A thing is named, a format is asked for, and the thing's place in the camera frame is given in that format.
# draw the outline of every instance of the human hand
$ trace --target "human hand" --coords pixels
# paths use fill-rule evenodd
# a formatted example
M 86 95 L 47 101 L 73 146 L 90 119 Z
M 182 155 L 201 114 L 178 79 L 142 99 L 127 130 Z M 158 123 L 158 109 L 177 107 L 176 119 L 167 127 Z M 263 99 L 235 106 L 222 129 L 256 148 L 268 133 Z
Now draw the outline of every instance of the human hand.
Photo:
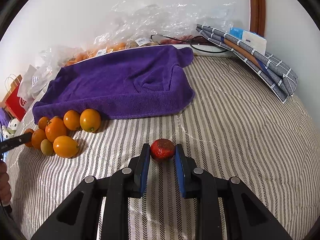
M 3 205 L 11 200 L 11 187 L 9 184 L 9 175 L 7 173 L 7 165 L 0 160 L 0 198 Z

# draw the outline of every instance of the metal rivet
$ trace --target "metal rivet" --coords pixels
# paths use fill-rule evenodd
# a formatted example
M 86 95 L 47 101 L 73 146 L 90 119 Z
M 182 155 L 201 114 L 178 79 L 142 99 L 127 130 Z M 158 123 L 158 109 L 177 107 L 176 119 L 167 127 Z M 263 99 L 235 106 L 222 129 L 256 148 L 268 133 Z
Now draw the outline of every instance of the metal rivet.
M 94 181 L 94 177 L 93 177 L 93 176 L 88 176 L 88 177 L 86 177 L 86 178 L 84 179 L 84 181 L 85 181 L 86 183 L 91 183 L 91 182 Z
M 123 170 L 122 170 L 122 173 L 123 174 L 130 174 L 131 173 L 131 169 L 130 168 L 124 168 Z
M 240 179 L 239 179 L 238 177 L 232 177 L 232 178 L 231 178 L 231 182 L 232 182 L 233 184 L 239 184 L 239 183 L 240 183 Z
M 195 169 L 193 170 L 193 172 L 194 172 L 195 174 L 202 174 L 202 173 L 203 173 L 203 169 L 201 169 L 201 168 L 195 168 Z

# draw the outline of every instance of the packaged red fruit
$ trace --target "packaged red fruit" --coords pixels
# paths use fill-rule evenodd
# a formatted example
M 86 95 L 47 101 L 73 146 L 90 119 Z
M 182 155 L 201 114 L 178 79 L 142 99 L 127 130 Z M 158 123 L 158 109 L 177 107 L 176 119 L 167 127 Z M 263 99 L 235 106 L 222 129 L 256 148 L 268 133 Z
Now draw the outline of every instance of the packaged red fruit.
M 176 151 L 172 141 L 168 139 L 158 139 L 150 147 L 150 155 L 157 162 L 165 162 L 171 159 Z

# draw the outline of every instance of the green fruit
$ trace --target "green fruit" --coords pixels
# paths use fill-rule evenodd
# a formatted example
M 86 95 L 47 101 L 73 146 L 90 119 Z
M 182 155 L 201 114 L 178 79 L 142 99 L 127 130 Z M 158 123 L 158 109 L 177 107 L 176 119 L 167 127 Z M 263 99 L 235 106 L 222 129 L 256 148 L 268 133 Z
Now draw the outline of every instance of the green fruit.
M 41 151 L 46 156 L 52 156 L 54 155 L 53 152 L 53 143 L 50 142 L 48 139 L 45 139 L 41 142 Z

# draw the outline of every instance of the white barcode label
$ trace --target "white barcode label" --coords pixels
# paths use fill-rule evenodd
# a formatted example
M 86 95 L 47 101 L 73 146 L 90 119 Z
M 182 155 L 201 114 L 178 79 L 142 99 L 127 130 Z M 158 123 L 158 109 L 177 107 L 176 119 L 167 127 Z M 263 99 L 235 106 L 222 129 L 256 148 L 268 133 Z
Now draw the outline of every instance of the white barcode label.
M 135 42 L 138 44 L 138 46 L 142 46 L 142 45 L 145 45 L 145 44 L 148 44 L 148 43 L 152 43 L 153 40 L 151 39 L 148 39 L 148 38 L 139 38 L 137 40 L 135 40 Z
M 98 50 L 96 57 L 102 56 L 104 54 L 107 54 L 107 49 L 100 49 Z

